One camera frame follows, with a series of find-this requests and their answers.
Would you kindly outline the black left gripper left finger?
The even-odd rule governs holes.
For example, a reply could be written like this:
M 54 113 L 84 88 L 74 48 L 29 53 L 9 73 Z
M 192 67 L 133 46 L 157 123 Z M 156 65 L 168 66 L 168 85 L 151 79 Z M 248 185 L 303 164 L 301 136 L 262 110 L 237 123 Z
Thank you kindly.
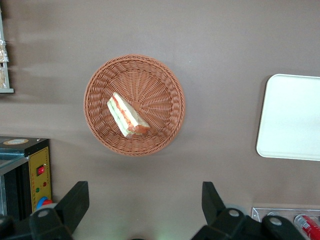
M 90 205 L 87 181 L 77 182 L 57 204 L 44 205 L 29 217 L 34 240 L 72 240 Z

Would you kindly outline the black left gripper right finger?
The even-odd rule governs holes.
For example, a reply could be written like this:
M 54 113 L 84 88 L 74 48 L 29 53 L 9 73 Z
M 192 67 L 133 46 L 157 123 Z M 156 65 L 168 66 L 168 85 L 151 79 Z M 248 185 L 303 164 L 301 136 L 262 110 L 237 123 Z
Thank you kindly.
M 201 206 L 206 225 L 192 237 L 194 240 L 260 239 L 260 233 L 250 225 L 250 217 L 237 208 L 226 207 L 212 182 L 202 183 Z

